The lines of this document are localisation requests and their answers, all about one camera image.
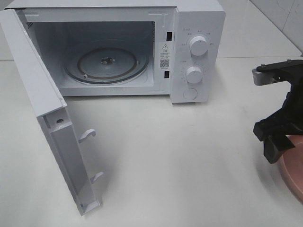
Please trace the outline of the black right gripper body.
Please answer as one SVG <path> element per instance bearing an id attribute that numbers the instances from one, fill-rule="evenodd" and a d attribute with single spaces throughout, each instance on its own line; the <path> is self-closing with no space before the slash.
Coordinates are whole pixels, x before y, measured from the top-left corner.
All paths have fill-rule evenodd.
<path id="1" fill-rule="evenodd" d="M 300 85 L 291 85 L 291 89 L 279 110 L 255 123 L 253 133 L 260 141 L 264 141 L 269 135 L 274 134 L 302 135 L 303 80 Z"/>

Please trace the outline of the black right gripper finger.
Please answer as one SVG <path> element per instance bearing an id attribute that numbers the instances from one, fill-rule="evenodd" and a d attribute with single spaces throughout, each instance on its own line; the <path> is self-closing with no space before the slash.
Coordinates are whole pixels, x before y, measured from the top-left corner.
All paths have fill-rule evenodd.
<path id="1" fill-rule="evenodd" d="M 276 163 L 287 150 L 295 147 L 287 136 L 269 136 L 263 144 L 264 156 L 270 164 Z"/>

